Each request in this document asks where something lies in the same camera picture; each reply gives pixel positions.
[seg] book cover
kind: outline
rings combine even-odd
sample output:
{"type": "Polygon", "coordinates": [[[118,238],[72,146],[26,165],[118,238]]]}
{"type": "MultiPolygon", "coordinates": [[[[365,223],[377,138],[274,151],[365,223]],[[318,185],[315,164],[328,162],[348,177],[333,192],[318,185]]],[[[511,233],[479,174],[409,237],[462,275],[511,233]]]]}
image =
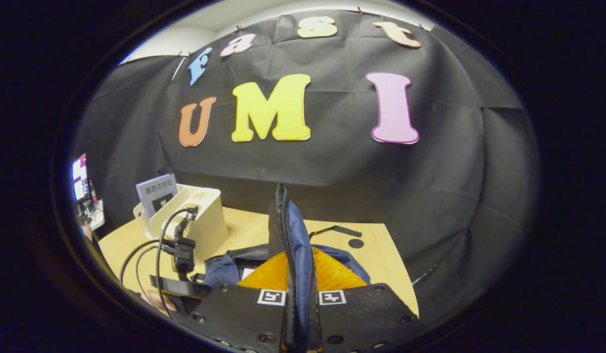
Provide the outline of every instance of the book cover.
{"type": "Polygon", "coordinates": [[[144,181],[135,185],[135,188],[149,219],[179,193],[174,174],[165,174],[144,181]]]}

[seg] orange fabric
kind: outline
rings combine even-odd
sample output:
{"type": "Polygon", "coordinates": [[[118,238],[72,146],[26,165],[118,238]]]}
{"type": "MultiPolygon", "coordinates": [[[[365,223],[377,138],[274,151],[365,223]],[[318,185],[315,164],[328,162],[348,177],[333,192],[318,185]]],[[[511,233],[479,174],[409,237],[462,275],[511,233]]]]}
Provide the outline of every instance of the orange fabric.
{"type": "Polygon", "coordinates": [[[314,250],[314,263],[316,264],[316,287],[318,291],[344,290],[366,286],[366,282],[359,278],[346,266],[325,254],[325,252],[312,247],[314,250]]]}
{"type": "Polygon", "coordinates": [[[242,279],[238,285],[263,290],[288,290],[288,259],[285,252],[270,257],[251,274],[242,279]]]}
{"type": "MultiPolygon", "coordinates": [[[[353,271],[323,251],[312,247],[316,265],[316,287],[318,291],[341,290],[366,286],[353,271]]],[[[288,290],[288,261],[285,252],[274,255],[256,268],[238,285],[266,290],[288,290]]]]}

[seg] white desk organizer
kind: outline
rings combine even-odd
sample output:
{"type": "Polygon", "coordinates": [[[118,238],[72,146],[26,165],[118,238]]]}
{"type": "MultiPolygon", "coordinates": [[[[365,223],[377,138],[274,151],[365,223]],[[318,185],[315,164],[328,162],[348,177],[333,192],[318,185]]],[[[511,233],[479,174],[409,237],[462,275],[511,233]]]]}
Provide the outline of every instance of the white desk organizer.
{"type": "MultiPolygon", "coordinates": [[[[198,265],[213,256],[229,237],[229,230],[224,223],[220,190],[181,184],[177,184],[177,190],[179,194],[168,201],[151,219],[148,219],[144,212],[142,203],[133,209],[133,215],[146,237],[159,239],[166,221],[175,211],[198,206],[196,220],[189,224],[189,230],[184,233],[186,238],[196,241],[194,261],[198,265]]],[[[174,239],[174,229],[185,216],[186,212],[175,215],[166,229],[166,237],[174,239]]]]}

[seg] monitor screen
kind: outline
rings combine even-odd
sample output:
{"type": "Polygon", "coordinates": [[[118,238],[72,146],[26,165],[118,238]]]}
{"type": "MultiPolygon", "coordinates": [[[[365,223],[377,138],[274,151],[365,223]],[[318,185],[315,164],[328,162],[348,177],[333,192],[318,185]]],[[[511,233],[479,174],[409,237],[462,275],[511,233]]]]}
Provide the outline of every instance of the monitor screen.
{"type": "Polygon", "coordinates": [[[85,154],[72,163],[72,183],[74,184],[74,199],[81,201],[90,197],[85,169],[85,154]]]}

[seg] wooden table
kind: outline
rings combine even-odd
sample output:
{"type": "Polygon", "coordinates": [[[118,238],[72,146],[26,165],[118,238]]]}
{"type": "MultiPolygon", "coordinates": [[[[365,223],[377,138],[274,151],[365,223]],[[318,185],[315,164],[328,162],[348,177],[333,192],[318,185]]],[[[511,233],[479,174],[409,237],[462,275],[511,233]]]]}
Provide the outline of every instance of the wooden table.
{"type": "MultiPolygon", "coordinates": [[[[224,219],[229,229],[229,237],[213,255],[222,255],[227,250],[247,248],[268,242],[267,214],[257,214],[227,207],[223,207],[222,211],[224,212],[224,219]]],[[[364,242],[364,246],[359,249],[352,248],[348,245],[348,241],[354,239],[354,237],[332,230],[314,235],[311,243],[331,246],[350,252],[370,275],[370,283],[387,283],[398,297],[403,300],[406,306],[415,315],[418,315],[418,304],[410,276],[386,226],[384,224],[372,223],[337,223],[305,220],[308,232],[336,225],[361,232],[362,237],[360,239],[364,242]]],[[[137,221],[132,220],[101,239],[99,246],[107,263],[119,277],[122,263],[128,254],[139,244],[148,240],[140,230],[137,221]]],[[[156,250],[148,251],[140,261],[139,279],[144,290],[155,290],[150,285],[148,275],[155,274],[156,252],[156,250]]],[[[137,284],[137,276],[135,274],[135,262],[140,253],[141,251],[137,252],[124,271],[124,286],[138,293],[140,292],[140,288],[137,284]]],[[[162,277],[178,279],[177,274],[172,270],[171,262],[170,255],[166,253],[161,255],[160,274],[162,277]]],[[[204,264],[197,264],[194,270],[195,272],[204,273],[204,264]]]]}

